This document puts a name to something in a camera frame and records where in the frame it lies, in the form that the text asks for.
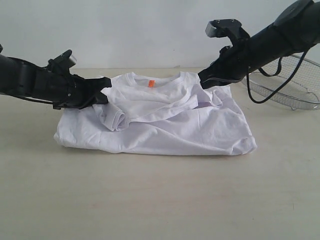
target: white table surface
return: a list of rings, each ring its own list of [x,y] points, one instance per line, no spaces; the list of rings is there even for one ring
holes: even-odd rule
[[[169,77],[199,69],[77,70]],[[64,148],[62,111],[0,96],[1,240],[319,240],[320,111],[231,87],[258,149],[153,156]]]

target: metal basket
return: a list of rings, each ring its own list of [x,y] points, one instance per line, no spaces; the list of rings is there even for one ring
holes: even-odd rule
[[[282,71],[277,76],[266,77],[258,70],[249,75],[250,89],[267,97],[283,84],[296,68],[300,56],[291,55],[282,59]],[[263,67],[268,74],[273,74],[278,67],[278,60]],[[247,85],[247,78],[242,80]],[[294,78],[271,100],[289,106],[292,110],[318,110],[320,108],[320,65],[304,59]]]

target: orange label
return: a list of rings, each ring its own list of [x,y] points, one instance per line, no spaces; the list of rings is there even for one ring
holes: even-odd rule
[[[149,87],[149,88],[153,88],[154,85],[155,85],[155,82],[156,82],[155,80],[150,80],[148,87]]]

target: white wall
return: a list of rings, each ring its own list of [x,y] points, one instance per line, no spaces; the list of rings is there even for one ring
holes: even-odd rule
[[[227,39],[208,21],[255,34],[294,0],[0,0],[3,54],[46,65],[72,49],[77,68],[206,67]],[[320,62],[316,47],[308,58]]]

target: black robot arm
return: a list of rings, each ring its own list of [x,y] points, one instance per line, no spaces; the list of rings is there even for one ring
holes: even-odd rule
[[[210,21],[206,34],[211,38],[228,37],[232,46],[224,47],[219,58],[199,72],[202,87],[237,83],[276,59],[307,52],[320,43],[320,2],[296,1],[252,37],[236,19]]]
[[[70,74],[75,64],[71,50],[50,59],[46,67],[0,54],[0,94],[51,104],[58,110],[108,103],[101,90],[110,88],[111,80],[107,77],[84,79]]]

